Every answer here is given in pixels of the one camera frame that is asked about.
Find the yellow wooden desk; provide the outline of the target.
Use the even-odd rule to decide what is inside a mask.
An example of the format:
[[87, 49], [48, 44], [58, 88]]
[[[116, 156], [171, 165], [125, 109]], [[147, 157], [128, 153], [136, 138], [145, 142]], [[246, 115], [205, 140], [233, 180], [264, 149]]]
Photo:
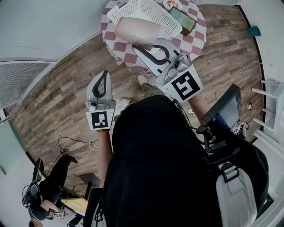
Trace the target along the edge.
[[70, 199], [61, 199], [61, 202], [67, 206], [69, 209], [73, 210], [74, 212], [85, 215], [88, 201], [82, 197], [80, 198], [70, 198]]

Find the person's right forearm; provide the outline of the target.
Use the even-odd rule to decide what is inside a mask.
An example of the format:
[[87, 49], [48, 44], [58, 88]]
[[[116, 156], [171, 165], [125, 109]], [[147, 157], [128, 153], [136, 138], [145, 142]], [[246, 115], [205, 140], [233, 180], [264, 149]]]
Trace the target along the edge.
[[205, 125], [206, 123], [203, 121], [203, 117], [211, 109], [213, 104], [208, 103], [201, 93], [196, 94], [194, 97], [189, 99], [188, 102], [196, 114], [200, 124]]

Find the person's khaki trousers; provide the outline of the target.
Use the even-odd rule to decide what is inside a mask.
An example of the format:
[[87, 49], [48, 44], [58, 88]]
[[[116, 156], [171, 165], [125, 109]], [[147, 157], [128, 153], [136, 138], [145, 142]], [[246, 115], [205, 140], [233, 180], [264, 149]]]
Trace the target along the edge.
[[156, 114], [160, 112], [160, 109], [165, 109], [169, 104], [168, 98], [165, 94], [156, 86], [150, 85], [149, 83], [143, 83], [141, 85], [144, 98], [142, 100], [136, 100], [130, 97], [122, 97], [121, 100], [128, 101], [126, 108], [116, 115], [114, 118], [117, 119], [121, 115], [128, 116], [130, 114], [135, 114], [137, 116], [146, 114]]

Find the black chest-mounted monitor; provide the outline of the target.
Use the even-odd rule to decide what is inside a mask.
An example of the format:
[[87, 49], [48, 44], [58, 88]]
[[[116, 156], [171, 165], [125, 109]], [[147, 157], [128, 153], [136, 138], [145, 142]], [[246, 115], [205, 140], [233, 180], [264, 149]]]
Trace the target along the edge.
[[239, 86], [232, 84], [222, 97], [203, 116], [203, 121], [214, 136], [229, 132], [241, 117], [241, 93]]

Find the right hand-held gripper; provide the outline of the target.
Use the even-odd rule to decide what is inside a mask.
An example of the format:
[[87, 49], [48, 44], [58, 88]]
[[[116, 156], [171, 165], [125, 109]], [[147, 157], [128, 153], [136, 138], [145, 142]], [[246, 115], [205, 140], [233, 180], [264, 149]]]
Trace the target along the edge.
[[169, 40], [157, 38], [148, 51], [136, 45], [134, 53], [156, 75], [161, 91], [171, 99], [184, 103], [203, 90], [201, 80], [187, 56]]

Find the round table with checkered cloth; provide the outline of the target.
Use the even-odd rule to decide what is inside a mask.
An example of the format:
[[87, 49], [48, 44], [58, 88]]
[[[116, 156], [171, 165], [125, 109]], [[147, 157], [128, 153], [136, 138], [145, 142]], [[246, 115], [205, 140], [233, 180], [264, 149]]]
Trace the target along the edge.
[[[158, 3], [163, 9], [163, 0], [153, 0]], [[196, 4], [190, 0], [179, 0], [182, 4], [182, 12], [192, 17], [197, 21], [192, 32], [183, 36], [179, 33], [170, 41], [178, 47], [182, 53], [186, 54], [190, 60], [194, 60], [200, 56], [201, 51], [206, 43], [206, 24], [205, 19]], [[109, 9], [106, 7], [103, 10], [101, 20], [101, 32], [103, 41], [109, 53], [114, 57], [117, 65], [125, 64], [130, 71], [139, 71], [144, 75], [152, 75], [148, 67], [134, 53], [132, 46], [127, 41], [115, 35], [116, 25], [107, 17]]]

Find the white perforated plastic basket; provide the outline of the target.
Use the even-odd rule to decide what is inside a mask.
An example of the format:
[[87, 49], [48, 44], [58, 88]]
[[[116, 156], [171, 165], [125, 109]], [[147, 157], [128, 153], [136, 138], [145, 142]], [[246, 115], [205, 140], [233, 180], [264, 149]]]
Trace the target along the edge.
[[158, 37], [171, 40], [182, 31], [182, 26], [153, 0], [110, 0], [107, 17], [117, 24], [121, 17], [148, 20], [161, 25]]

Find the light green bowl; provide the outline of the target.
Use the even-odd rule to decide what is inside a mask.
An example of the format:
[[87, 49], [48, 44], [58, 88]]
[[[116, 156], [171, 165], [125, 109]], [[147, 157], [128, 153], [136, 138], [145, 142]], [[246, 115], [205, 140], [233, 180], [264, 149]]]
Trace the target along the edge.
[[191, 31], [194, 28], [195, 24], [196, 24], [196, 20], [192, 19], [189, 16], [185, 16], [181, 22], [182, 27], [184, 27], [188, 31]]

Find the white shelf unit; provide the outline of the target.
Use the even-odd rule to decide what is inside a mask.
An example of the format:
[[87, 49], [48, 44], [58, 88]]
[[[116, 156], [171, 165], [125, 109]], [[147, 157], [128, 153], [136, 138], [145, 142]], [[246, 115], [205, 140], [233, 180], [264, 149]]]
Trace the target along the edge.
[[261, 80], [263, 90], [252, 88], [251, 91], [261, 94], [265, 99], [262, 112], [264, 120], [253, 118], [253, 121], [263, 127], [263, 131], [277, 142], [284, 140], [284, 83], [267, 79]]

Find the black desk base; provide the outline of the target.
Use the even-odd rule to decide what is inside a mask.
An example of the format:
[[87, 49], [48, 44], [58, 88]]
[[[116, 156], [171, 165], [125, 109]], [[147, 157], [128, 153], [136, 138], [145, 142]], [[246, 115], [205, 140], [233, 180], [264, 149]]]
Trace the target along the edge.
[[84, 199], [88, 200], [91, 189], [100, 186], [100, 180], [94, 173], [80, 175], [79, 178], [87, 185]]

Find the dark wooden tray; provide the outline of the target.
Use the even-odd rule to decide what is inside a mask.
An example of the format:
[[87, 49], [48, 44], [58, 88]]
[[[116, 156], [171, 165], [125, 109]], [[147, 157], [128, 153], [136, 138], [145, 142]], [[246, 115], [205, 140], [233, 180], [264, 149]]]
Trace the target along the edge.
[[[179, 20], [177, 20], [177, 22], [181, 25], [181, 22], [182, 22], [182, 19], [185, 17], [185, 16], [188, 16], [187, 14], [185, 14], [184, 12], [182, 12], [182, 17], [181, 17], [181, 19], [179, 19]], [[188, 31], [187, 29], [185, 29], [184, 27], [182, 27], [182, 31], [180, 32], [183, 36], [187, 36], [187, 35], [189, 35], [191, 32], [192, 32], [192, 30], [191, 31]]]

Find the person's left forearm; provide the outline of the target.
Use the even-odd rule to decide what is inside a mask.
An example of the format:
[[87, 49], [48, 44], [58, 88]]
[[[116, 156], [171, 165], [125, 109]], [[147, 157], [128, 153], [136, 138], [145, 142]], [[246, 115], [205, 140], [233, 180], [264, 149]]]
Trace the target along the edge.
[[98, 150], [97, 150], [97, 168], [100, 179], [100, 187], [103, 188], [109, 162], [113, 156], [110, 140], [110, 130], [97, 130]]

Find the pink translucent cup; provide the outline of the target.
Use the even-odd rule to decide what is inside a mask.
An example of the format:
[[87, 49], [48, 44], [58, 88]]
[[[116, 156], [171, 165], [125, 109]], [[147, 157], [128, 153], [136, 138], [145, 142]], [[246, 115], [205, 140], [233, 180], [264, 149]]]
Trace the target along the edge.
[[150, 51], [161, 30], [161, 25], [138, 18], [121, 17], [115, 35], [137, 47]]

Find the teal waste bin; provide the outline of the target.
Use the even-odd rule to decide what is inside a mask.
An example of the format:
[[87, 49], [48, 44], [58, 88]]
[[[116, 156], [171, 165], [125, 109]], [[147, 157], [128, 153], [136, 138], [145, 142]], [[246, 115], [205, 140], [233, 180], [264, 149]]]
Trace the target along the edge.
[[260, 37], [261, 31], [257, 26], [253, 26], [247, 29], [247, 36], [248, 37]]

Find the white plate with orange food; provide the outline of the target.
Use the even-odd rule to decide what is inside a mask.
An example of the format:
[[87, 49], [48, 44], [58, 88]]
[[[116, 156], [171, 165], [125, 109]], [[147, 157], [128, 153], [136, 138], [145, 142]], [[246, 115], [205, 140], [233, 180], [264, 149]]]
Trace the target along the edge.
[[162, 4], [167, 11], [170, 11], [173, 7], [182, 10], [182, 4], [179, 0], [163, 0]]

